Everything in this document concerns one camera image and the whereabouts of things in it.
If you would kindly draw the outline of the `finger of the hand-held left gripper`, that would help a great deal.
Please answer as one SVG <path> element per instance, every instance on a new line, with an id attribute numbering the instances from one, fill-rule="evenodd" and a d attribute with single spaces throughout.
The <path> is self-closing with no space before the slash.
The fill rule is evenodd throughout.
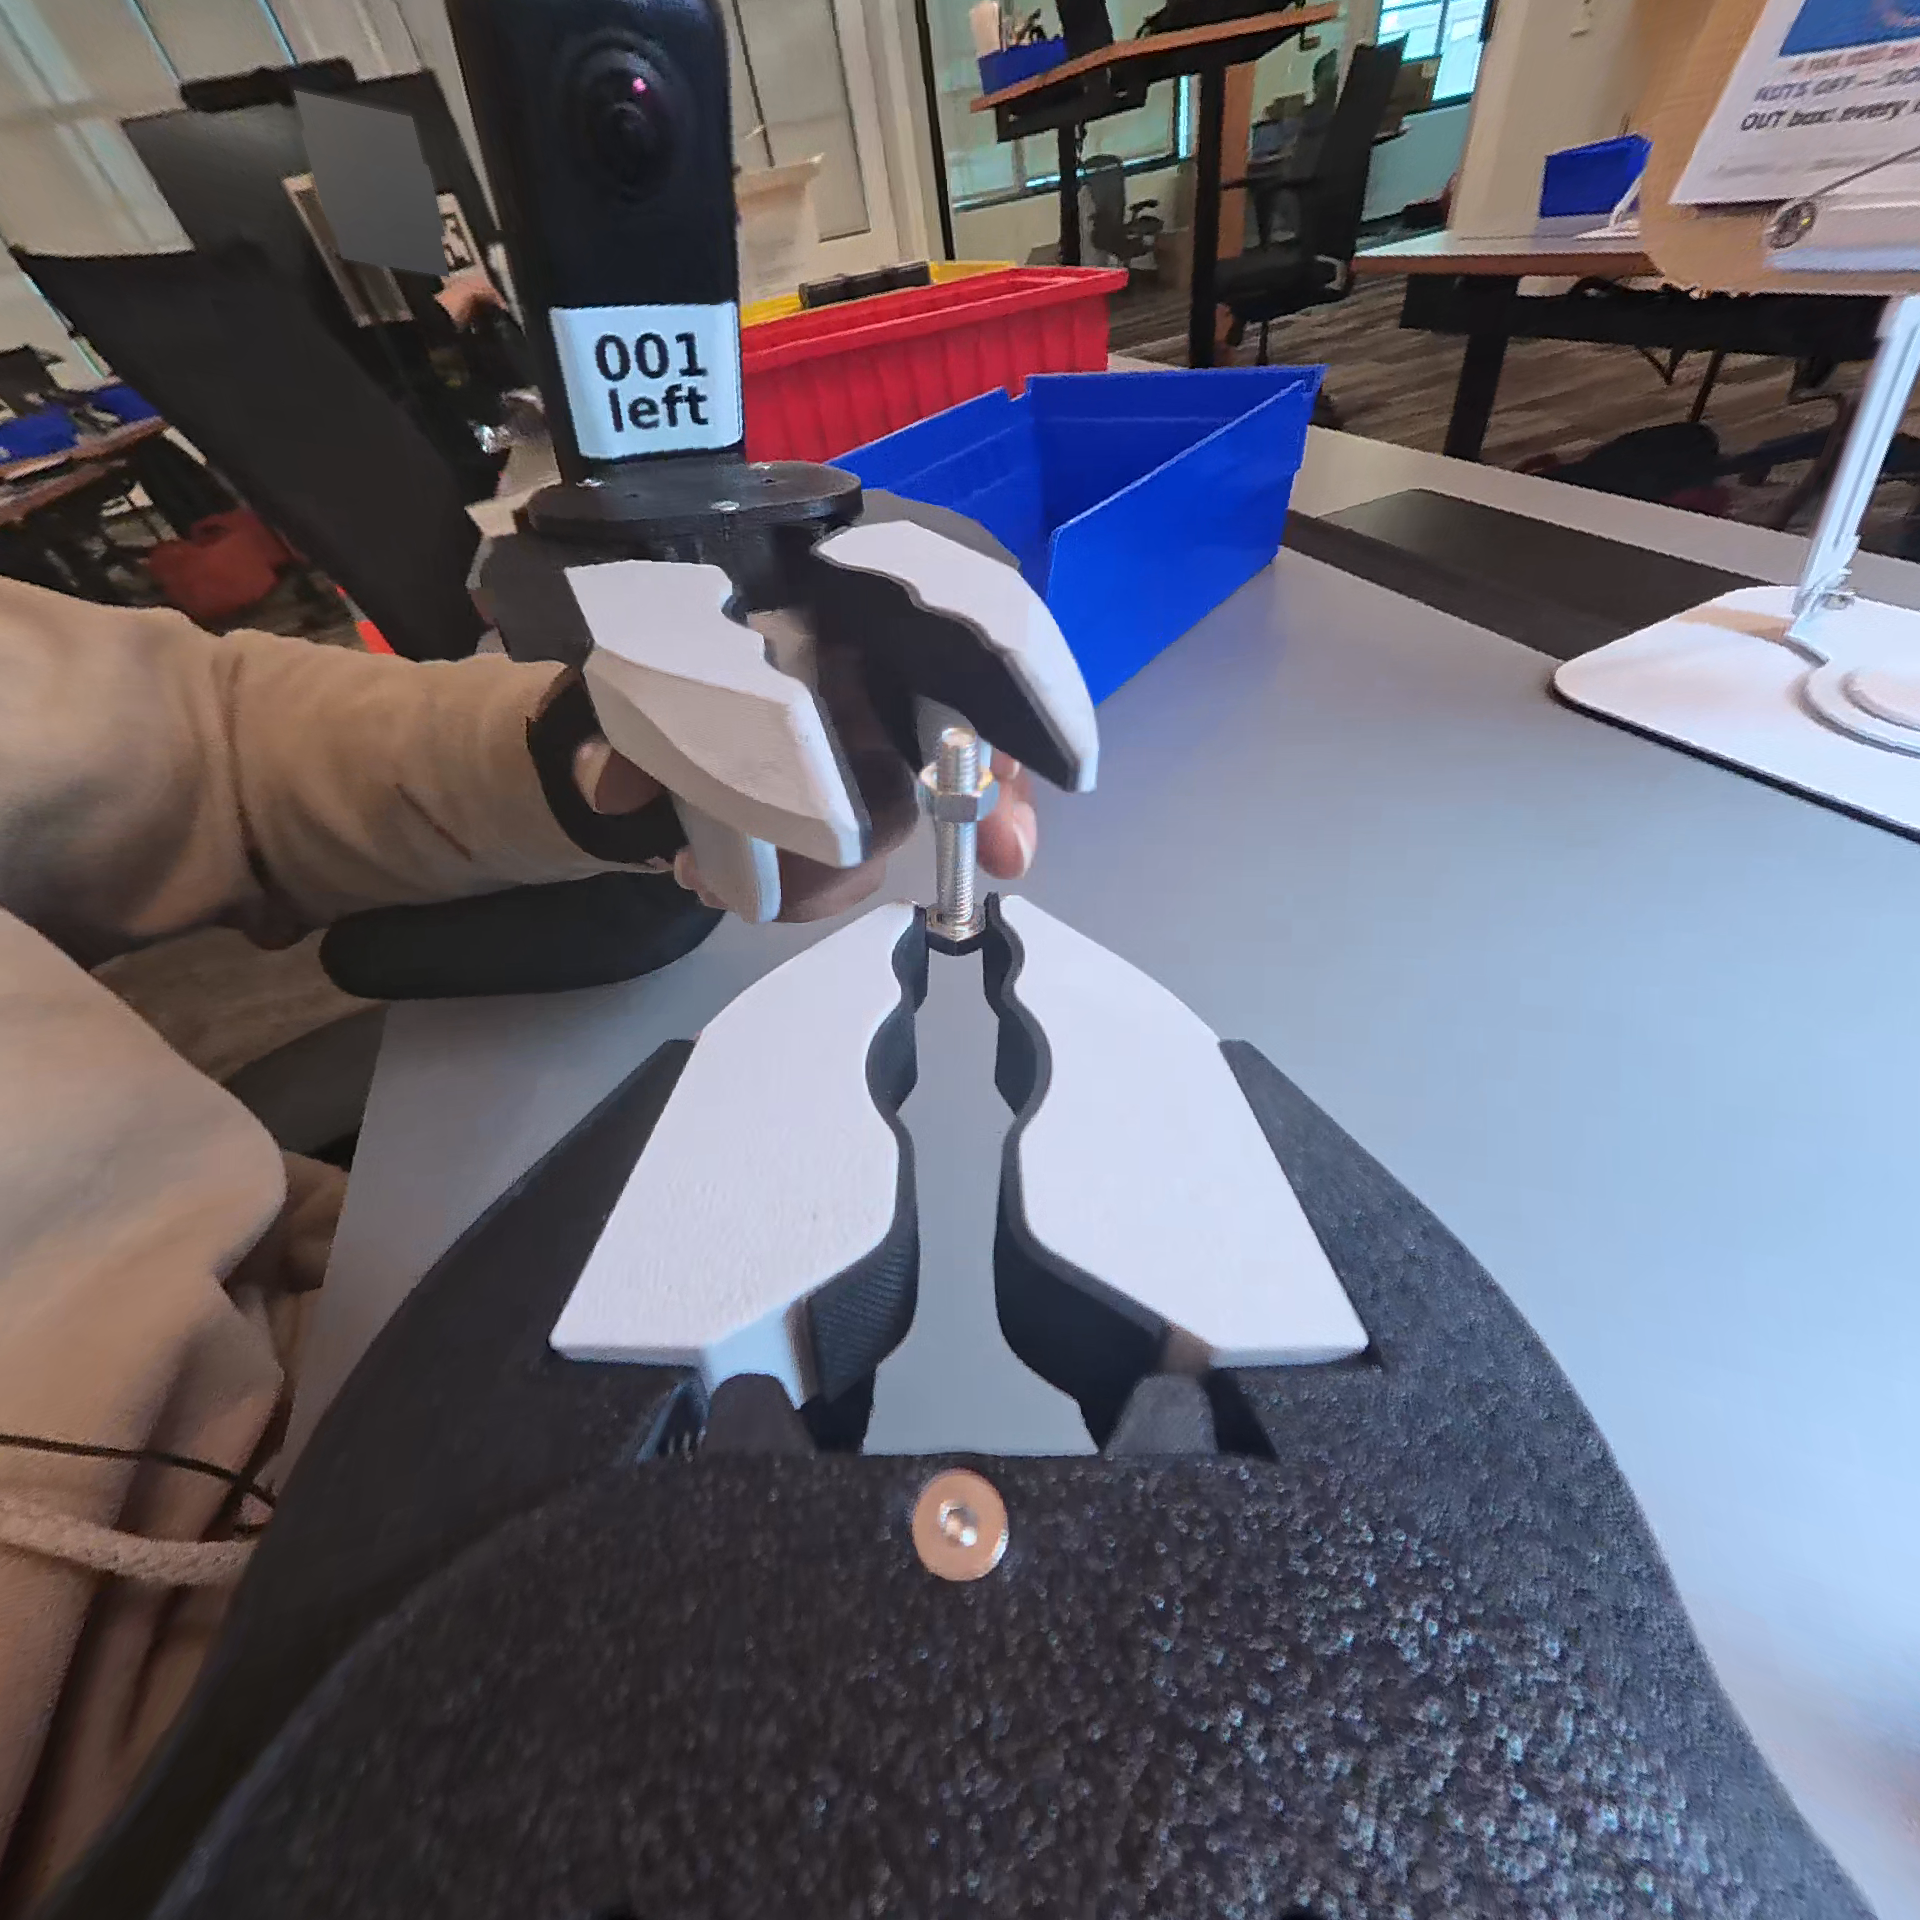
<path id="1" fill-rule="evenodd" d="M 564 581 L 599 726 L 672 798 L 726 911 L 779 918 L 783 853 L 837 872 L 865 859 L 872 819 L 816 690 L 772 658 L 718 565 L 604 559 Z"/>
<path id="2" fill-rule="evenodd" d="M 913 769 L 933 719 L 948 715 L 1064 793 L 1097 786 L 1087 683 L 1016 567 L 911 518 L 861 520 L 812 549 L 808 609 Z"/>

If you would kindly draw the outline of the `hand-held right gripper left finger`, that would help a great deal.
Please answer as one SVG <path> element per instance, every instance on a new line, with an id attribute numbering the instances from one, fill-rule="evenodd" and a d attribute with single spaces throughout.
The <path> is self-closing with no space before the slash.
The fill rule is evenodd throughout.
<path id="1" fill-rule="evenodd" d="M 733 997 L 695 1040 L 551 1349 L 771 1376 L 839 1400 L 904 1336 L 919 1215 L 901 1106 L 917 1080 L 925 923 L 884 903 Z"/>

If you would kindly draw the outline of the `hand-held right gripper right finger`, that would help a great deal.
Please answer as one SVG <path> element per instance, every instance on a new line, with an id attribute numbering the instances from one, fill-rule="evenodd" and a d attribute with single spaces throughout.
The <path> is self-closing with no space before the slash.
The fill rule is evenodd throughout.
<path id="1" fill-rule="evenodd" d="M 1369 1334 L 1214 1027 L 1025 897 L 991 901 L 995 1299 L 1087 1418 L 1150 1376 L 1356 1360 Z"/>

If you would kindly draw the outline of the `blue plastic bin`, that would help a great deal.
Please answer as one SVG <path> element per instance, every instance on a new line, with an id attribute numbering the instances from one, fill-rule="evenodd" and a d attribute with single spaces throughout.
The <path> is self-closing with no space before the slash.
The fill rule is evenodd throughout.
<path id="1" fill-rule="evenodd" d="M 1323 365 L 1032 375 L 831 456 L 1005 545 L 1102 704 L 1279 551 Z"/>

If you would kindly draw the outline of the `silver threaded bolt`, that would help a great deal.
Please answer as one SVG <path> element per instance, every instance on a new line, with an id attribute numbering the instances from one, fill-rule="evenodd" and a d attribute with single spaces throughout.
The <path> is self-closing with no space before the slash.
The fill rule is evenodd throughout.
<path id="1" fill-rule="evenodd" d="M 947 726 L 933 747 L 933 759 L 975 752 L 991 768 L 991 752 L 967 725 Z M 951 826 L 929 819 L 935 855 L 935 897 L 925 910 L 927 938 L 959 952 L 975 941 L 985 923 L 979 894 L 979 826 Z"/>

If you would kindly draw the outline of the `white tablet stand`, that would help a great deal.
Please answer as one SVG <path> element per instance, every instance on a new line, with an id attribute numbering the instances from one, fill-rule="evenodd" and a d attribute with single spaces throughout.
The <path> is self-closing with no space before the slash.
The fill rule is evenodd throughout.
<path id="1" fill-rule="evenodd" d="M 1747 587 L 1560 662 L 1569 707 L 1918 833 L 1918 611 L 1852 583 L 1865 507 L 1918 370 L 1918 298 L 1895 297 L 1791 587 Z"/>

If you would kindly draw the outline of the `person's left forearm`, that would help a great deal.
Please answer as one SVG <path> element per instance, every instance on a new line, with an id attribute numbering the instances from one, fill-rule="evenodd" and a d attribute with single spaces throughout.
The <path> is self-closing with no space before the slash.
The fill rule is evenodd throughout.
<path id="1" fill-rule="evenodd" d="M 4 581 L 4 969 L 229 926 L 263 943 L 606 865 L 527 726 L 559 674 L 408 662 Z"/>

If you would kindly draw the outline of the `person's left hand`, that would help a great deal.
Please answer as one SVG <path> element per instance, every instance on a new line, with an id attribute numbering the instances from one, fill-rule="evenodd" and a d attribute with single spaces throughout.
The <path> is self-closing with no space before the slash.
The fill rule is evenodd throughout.
<path id="1" fill-rule="evenodd" d="M 833 871 L 799 855 L 781 853 L 781 923 L 812 923 L 851 911 L 876 896 L 894 853 L 919 829 L 921 805 L 894 774 L 904 765 L 880 752 L 881 798 L 871 802 L 877 840 L 872 856 L 847 871 Z M 975 825 L 975 864 L 995 879 L 1021 879 L 1032 865 L 1039 840 L 1032 779 L 1004 752 L 991 755 L 997 802 Z M 571 779 L 593 813 L 624 819 L 665 798 L 657 782 L 619 755 L 601 736 L 587 737 L 574 754 Z"/>

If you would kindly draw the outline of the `red plastic bin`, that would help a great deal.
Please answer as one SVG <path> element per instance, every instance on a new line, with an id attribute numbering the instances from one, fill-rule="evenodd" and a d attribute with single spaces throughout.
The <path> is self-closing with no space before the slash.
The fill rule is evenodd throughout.
<path id="1" fill-rule="evenodd" d="M 753 464 L 830 464 L 901 427 L 1029 376 L 1100 371 L 1121 267 L 917 265 L 917 282 L 741 313 L 743 418 Z"/>

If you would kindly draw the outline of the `yellow plastic bin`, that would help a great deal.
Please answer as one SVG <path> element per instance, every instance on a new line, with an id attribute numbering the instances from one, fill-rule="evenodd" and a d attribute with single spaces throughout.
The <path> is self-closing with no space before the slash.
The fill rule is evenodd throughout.
<path id="1" fill-rule="evenodd" d="M 741 309 L 741 323 L 764 327 L 791 319 L 799 313 L 828 309 L 833 304 L 851 304 L 857 298 L 886 297 L 896 293 L 913 293 L 929 285 L 943 285 L 982 274 L 1008 271 L 1015 259 L 904 259 L 892 267 L 868 271 L 846 271 L 825 278 L 805 280 L 799 288 L 783 294 L 767 294 Z"/>

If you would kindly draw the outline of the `black computer monitor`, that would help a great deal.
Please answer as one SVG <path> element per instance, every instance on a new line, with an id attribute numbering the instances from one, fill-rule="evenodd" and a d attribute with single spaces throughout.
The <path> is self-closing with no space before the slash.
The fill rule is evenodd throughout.
<path id="1" fill-rule="evenodd" d="M 343 90 L 356 104 L 404 112 L 414 118 L 424 163 L 440 193 L 464 209 L 469 234 L 495 240 L 495 216 L 464 134 L 430 72 L 359 80 Z M 273 99 L 220 112 L 179 106 L 131 117 L 127 141 L 156 181 L 168 209 L 199 251 L 254 243 L 295 282 L 320 270 L 320 253 L 283 182 L 307 175 L 302 125 L 289 89 Z"/>

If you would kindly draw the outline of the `red bag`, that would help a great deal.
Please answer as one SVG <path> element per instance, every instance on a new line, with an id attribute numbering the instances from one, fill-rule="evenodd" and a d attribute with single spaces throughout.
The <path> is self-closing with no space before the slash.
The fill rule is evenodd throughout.
<path id="1" fill-rule="evenodd" d="M 246 626 L 300 576 L 303 554 L 251 507 L 233 507 L 158 538 L 141 567 L 166 607 L 207 632 L 225 632 Z"/>

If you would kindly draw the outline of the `wooden standing desk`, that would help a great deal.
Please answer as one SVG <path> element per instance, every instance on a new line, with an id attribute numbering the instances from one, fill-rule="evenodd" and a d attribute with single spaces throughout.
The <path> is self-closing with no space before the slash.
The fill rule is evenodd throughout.
<path id="1" fill-rule="evenodd" d="M 1216 360 L 1216 263 L 1221 205 L 1228 189 L 1223 146 L 1229 72 L 1254 65 L 1285 40 L 1305 37 L 1336 21 L 1336 5 L 1283 5 L 1259 14 L 1223 16 L 1105 45 L 1064 58 L 1037 74 L 982 90 L 971 112 L 995 118 L 1001 144 L 1052 131 L 1057 150 L 1057 257 L 1078 270 L 1078 130 L 1136 104 L 1136 94 L 1166 80 L 1197 80 L 1196 106 L 1196 205 L 1191 226 L 1185 365 L 1212 368 Z"/>

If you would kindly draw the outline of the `person's beige hoodie torso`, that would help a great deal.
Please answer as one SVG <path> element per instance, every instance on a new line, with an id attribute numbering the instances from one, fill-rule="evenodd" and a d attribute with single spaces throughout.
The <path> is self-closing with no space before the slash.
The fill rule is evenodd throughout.
<path id="1" fill-rule="evenodd" d="M 1 958 L 1 1493 L 173 1541 L 243 1493 L 345 1197 L 64 952 Z M 124 1805 L 220 1639 L 223 1590 L 38 1571 L 1 1550 L 4 1915 Z"/>

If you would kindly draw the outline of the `white instruction sheet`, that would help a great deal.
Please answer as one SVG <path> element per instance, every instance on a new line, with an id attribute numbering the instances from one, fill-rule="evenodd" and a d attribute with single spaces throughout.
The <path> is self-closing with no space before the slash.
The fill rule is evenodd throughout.
<path id="1" fill-rule="evenodd" d="M 1683 205 L 1918 195 L 1918 5 L 1767 2 L 1671 189 Z"/>

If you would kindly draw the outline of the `beige hoodie drawstring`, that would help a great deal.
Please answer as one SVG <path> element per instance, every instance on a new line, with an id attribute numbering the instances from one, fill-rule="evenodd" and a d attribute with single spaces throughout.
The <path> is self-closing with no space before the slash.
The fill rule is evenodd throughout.
<path id="1" fill-rule="evenodd" d="M 118 1581 L 158 1593 L 223 1590 L 256 1559 L 261 1541 L 173 1541 L 85 1520 L 43 1498 L 1 1493 L 1 1550 L 38 1571 Z"/>

